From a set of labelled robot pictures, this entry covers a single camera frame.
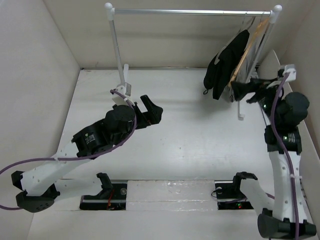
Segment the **black trousers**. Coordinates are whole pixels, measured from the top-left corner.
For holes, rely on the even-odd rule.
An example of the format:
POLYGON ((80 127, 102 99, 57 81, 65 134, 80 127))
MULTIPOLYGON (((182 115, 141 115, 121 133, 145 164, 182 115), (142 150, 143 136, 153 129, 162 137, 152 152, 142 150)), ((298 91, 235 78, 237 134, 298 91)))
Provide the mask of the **black trousers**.
POLYGON ((219 100, 225 87, 231 79, 233 70, 238 65, 245 48, 247 46, 250 33, 243 30, 235 35, 235 37, 226 44, 225 48, 211 60, 203 80, 206 95, 212 90, 212 98, 219 100))

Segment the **grey metal hanger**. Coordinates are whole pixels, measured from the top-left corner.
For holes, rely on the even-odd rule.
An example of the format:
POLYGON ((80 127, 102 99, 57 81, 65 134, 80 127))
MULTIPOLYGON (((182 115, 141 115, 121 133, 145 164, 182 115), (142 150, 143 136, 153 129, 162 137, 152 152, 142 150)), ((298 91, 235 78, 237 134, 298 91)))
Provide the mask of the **grey metal hanger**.
POLYGON ((226 47, 235 39, 235 37, 241 33, 243 30, 249 30, 251 28, 251 26, 253 25, 256 17, 253 16, 249 19, 248 22, 245 23, 245 19, 247 17, 247 14, 244 15, 243 20, 242 20, 242 24, 239 28, 239 30, 237 31, 237 33, 219 50, 219 52, 217 53, 215 60, 214 60, 214 65, 217 65, 220 61, 219 57, 221 55, 221 53, 226 49, 226 47))

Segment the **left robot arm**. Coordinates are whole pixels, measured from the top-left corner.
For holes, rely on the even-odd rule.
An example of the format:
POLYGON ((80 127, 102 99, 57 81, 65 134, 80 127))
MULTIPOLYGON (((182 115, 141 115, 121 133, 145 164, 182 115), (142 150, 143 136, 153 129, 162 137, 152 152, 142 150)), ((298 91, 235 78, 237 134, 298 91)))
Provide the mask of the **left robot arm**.
POLYGON ((122 94, 105 117, 77 132, 71 141, 53 157, 42 158, 42 165, 29 171, 11 174, 12 184, 20 190, 15 200, 19 209, 39 213, 54 203, 81 197, 82 210, 124 210, 127 182, 111 181, 108 174, 98 172, 89 179, 66 178, 77 167, 89 163, 122 146, 139 129, 159 124, 163 108, 147 95, 140 99, 146 111, 122 94))

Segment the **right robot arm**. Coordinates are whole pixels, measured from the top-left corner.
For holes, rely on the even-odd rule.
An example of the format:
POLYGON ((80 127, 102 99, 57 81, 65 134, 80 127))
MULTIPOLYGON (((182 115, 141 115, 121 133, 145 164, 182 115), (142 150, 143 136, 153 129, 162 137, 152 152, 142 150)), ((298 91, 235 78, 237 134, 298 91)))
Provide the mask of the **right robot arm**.
POLYGON ((284 83, 284 79, 231 83, 234 98, 238 101, 253 93, 247 103, 259 103, 270 122, 265 127, 264 140, 272 166, 274 194, 266 193, 258 178, 244 171, 234 176, 231 191, 249 200, 262 238, 305 240, 317 234, 317 227, 308 221, 304 209, 300 175, 302 139, 298 124, 307 117, 310 102, 300 92, 284 95, 284 83))

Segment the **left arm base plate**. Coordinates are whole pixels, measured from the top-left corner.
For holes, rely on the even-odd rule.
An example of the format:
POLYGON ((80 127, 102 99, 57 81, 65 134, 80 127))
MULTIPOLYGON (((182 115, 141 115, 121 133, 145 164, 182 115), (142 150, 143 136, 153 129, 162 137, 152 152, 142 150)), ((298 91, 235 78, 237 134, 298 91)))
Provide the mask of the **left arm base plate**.
POLYGON ((126 209, 127 181, 111 182, 96 195, 83 195, 79 209, 83 211, 121 211, 126 209))

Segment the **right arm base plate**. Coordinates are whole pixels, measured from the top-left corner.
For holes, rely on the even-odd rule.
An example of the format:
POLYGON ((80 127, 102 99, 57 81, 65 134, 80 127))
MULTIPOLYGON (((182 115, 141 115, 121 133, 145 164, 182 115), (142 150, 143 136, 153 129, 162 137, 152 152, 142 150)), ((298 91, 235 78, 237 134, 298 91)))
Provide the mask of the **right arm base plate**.
POLYGON ((240 190, 235 189, 232 180, 218 180, 214 186, 211 196, 217 200, 218 210, 253 210, 250 201, 240 190))

